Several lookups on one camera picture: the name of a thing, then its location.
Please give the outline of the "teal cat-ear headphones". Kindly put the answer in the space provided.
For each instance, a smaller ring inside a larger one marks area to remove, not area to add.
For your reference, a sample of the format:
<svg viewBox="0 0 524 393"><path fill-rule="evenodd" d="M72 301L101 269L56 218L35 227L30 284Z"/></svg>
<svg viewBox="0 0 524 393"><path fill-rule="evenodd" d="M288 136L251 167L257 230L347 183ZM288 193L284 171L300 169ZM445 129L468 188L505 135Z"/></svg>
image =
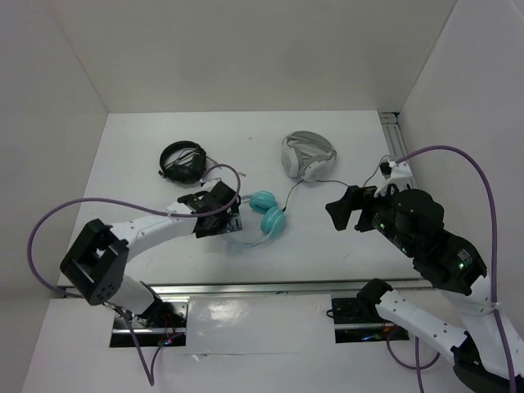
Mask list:
<svg viewBox="0 0 524 393"><path fill-rule="evenodd" d="M269 191L258 191L241 197L241 203L247 204L254 212L262 214L260 231L262 237L253 242L241 242L231 235L226 236L230 245L240 248L255 248L271 242L278 237L286 226L287 218L284 209L278 207L274 194Z"/></svg>

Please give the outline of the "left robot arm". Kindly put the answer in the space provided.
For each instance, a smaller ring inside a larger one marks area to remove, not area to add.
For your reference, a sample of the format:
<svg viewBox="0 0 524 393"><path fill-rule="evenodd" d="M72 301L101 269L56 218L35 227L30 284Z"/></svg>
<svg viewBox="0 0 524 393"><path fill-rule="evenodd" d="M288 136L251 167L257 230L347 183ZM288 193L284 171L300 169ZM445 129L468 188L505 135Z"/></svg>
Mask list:
<svg viewBox="0 0 524 393"><path fill-rule="evenodd" d="M176 237L210 237L241 229L241 199L222 181L181 196L158 215L117 224L94 219L84 225L60 265L90 305L120 309L144 327L175 316L146 283L126 275L129 261Z"/></svg>

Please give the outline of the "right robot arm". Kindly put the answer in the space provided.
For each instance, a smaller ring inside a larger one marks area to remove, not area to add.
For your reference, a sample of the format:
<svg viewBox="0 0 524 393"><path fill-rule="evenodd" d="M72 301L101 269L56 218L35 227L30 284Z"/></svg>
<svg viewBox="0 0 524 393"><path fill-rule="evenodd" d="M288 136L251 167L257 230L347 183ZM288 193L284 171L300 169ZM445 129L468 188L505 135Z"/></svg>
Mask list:
<svg viewBox="0 0 524 393"><path fill-rule="evenodd" d="M413 268L455 308L462 327L438 319L405 299L390 284L374 278L357 294L361 318L390 321L425 341L474 392L523 390L523 340L497 310L486 264L468 240L444 228L444 209L422 190L402 192L390 186L384 196L374 187L350 186L326 204L336 230L350 215L360 217L355 230L378 231Z"/></svg>

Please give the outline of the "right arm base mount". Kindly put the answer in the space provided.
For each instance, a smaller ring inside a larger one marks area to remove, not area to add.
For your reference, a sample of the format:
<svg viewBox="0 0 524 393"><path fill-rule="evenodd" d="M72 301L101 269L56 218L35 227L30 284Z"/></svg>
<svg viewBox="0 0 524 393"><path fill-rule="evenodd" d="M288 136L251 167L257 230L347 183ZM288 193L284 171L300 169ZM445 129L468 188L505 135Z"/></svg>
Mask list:
<svg viewBox="0 0 524 393"><path fill-rule="evenodd" d="M364 311L356 297L332 298L331 304L326 315L334 323L337 344L409 340L405 329Z"/></svg>

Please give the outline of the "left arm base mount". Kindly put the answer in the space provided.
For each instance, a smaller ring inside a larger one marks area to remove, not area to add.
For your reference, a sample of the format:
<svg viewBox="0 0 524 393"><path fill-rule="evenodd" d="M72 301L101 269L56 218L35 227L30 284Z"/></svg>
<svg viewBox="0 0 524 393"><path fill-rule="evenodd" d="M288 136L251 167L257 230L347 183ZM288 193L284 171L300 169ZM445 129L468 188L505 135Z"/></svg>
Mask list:
<svg viewBox="0 0 524 393"><path fill-rule="evenodd" d="M188 296L163 298L171 307L171 314L162 314L155 322L147 325L144 319L133 316L129 321L141 347L153 348L160 343L167 347L184 347L187 340ZM115 314L111 329L110 348L134 347L133 338L124 318Z"/></svg>

